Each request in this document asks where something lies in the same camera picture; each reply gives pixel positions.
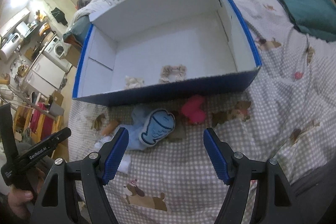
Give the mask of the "person's left hand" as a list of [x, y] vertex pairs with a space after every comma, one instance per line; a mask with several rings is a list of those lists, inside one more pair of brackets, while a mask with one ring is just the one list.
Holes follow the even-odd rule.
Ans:
[[27, 204], [31, 202], [34, 195], [31, 191], [22, 190], [16, 187], [11, 188], [7, 195], [9, 213], [15, 223], [29, 223], [31, 213]]

